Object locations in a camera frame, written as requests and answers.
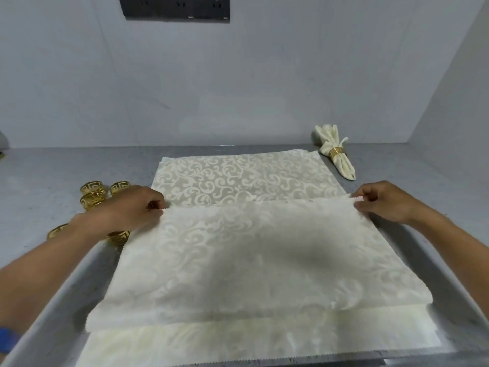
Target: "person's left hand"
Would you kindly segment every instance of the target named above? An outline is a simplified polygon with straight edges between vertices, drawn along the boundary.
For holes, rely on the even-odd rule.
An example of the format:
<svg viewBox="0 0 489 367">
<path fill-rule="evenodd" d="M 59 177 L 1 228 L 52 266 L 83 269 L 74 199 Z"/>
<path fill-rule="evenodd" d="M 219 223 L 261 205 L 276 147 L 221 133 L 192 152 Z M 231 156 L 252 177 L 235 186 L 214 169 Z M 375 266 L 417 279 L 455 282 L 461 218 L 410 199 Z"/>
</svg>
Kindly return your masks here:
<svg viewBox="0 0 489 367">
<path fill-rule="evenodd" d="M 134 230 L 155 223 L 163 215 L 164 208 L 165 198 L 160 192 L 133 185 L 93 209 L 75 215 L 69 225 L 103 237 L 111 232 Z"/>
</svg>

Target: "napkin ring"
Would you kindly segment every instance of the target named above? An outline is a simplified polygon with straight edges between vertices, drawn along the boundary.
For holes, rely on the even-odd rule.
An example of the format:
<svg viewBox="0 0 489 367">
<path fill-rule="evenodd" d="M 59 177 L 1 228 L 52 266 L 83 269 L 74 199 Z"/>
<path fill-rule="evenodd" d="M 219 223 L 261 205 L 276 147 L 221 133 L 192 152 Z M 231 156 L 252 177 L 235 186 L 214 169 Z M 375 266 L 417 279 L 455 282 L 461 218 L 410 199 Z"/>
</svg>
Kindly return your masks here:
<svg viewBox="0 0 489 367">
<path fill-rule="evenodd" d="M 328 153 L 328 157 L 333 159 L 333 157 L 335 155 L 338 155 L 338 154 L 341 154 L 341 153 L 345 153 L 345 149 L 343 149 L 343 147 L 334 147 L 332 148 L 329 153 Z"/>
</svg>

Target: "gray wall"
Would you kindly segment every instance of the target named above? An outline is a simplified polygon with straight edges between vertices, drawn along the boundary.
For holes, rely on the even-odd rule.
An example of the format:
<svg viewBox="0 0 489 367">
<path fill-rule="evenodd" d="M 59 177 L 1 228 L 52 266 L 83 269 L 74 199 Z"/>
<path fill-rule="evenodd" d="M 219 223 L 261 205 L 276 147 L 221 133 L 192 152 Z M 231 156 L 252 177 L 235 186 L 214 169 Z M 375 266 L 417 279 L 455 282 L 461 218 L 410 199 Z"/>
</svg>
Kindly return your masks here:
<svg viewBox="0 0 489 367">
<path fill-rule="evenodd" d="M 410 143 L 449 177 L 489 192 L 489 0 L 440 82 Z"/>
<path fill-rule="evenodd" d="M 118 0 L 0 0 L 11 147 L 405 142 L 484 0 L 231 0 L 231 23 Z"/>
</svg>

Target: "electrical outlet panel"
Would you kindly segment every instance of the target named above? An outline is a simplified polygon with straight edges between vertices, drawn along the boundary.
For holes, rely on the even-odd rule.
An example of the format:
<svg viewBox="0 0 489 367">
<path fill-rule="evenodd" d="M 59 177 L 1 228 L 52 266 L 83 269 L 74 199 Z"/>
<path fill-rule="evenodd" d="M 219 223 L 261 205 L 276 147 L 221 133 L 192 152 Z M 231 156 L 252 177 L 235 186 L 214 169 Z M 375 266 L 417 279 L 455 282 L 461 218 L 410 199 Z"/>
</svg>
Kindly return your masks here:
<svg viewBox="0 0 489 367">
<path fill-rule="evenodd" d="M 229 0 L 120 0 L 127 19 L 229 21 Z"/>
</svg>

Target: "blue wristband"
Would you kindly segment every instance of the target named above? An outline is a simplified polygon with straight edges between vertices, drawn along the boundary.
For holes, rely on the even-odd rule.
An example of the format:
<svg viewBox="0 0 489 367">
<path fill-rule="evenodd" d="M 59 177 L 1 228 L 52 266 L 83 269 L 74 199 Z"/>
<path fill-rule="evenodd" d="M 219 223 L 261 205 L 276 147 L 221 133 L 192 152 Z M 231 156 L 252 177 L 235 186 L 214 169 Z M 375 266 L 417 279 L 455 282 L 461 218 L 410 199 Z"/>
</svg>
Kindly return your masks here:
<svg viewBox="0 0 489 367">
<path fill-rule="evenodd" d="M 8 354 L 21 338 L 8 328 L 0 327 L 0 354 Z"/>
</svg>

